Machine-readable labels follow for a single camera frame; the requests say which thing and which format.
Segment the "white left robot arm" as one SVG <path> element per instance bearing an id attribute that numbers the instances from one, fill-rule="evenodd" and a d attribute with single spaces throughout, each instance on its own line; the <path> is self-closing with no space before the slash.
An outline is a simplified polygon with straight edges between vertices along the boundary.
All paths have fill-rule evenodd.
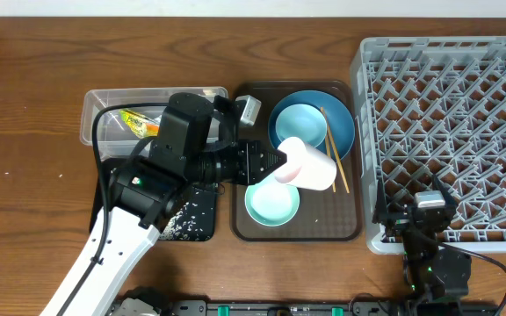
<path id="1" fill-rule="evenodd" d="M 258 140 L 239 140 L 192 157 L 133 153 L 116 169 L 100 169 L 103 206 L 43 314 L 106 314 L 134 266 L 159 239 L 162 223 L 186 204 L 194 185 L 257 184 L 286 161 L 286 154 Z"/>

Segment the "green yellow snack wrapper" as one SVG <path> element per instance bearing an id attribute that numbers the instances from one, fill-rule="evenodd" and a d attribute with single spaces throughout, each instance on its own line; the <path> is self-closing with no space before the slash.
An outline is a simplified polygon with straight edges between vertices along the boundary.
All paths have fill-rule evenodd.
<path id="1" fill-rule="evenodd" d="M 122 121 L 138 138 L 143 139 L 159 134 L 160 124 L 158 121 L 132 110 L 120 110 L 119 114 Z"/>

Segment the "mint green small bowl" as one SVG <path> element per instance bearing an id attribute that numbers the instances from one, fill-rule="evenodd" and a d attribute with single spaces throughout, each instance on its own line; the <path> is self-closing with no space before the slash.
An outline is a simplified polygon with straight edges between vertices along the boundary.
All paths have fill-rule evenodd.
<path id="1" fill-rule="evenodd" d="M 248 215 L 262 226 L 283 226 L 300 208 L 299 190 L 271 179 L 250 185 L 244 195 Z"/>

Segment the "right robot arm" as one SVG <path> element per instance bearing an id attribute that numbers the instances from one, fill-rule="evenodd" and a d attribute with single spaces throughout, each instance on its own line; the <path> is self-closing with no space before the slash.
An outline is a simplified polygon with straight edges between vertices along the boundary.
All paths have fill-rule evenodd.
<path id="1" fill-rule="evenodd" d="M 402 240 L 404 276 L 413 289 L 404 303 L 410 314 L 421 304 L 456 304 L 468 293 L 471 257 L 437 244 L 437 234 L 451 224 L 456 209 L 454 197 L 433 176 L 431 190 L 417 192 L 412 204 L 390 212 L 385 186 L 378 181 L 372 222 L 384 226 L 387 237 Z"/>

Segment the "pink plastic cup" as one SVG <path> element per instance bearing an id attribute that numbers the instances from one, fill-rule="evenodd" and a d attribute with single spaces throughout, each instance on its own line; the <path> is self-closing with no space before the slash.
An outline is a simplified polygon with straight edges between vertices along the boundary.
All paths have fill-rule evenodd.
<path id="1" fill-rule="evenodd" d="M 279 183 L 307 190 L 326 190 L 336 180 L 335 162 L 300 138 L 285 139 L 278 151 L 286 155 L 286 163 L 273 172 Z"/>

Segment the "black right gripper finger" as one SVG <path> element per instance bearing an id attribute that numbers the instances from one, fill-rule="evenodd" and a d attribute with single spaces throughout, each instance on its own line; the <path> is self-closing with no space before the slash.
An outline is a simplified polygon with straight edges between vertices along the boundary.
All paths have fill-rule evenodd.
<path id="1" fill-rule="evenodd" d="M 372 216 L 373 222 L 386 222 L 388 218 L 387 197 L 381 179 L 377 181 L 377 197 Z"/>
<path id="2" fill-rule="evenodd" d="M 445 184 L 438 178 L 437 175 L 432 176 L 432 184 L 434 188 L 433 193 L 433 206 L 457 206 L 458 203 L 455 198 L 449 193 Z"/>

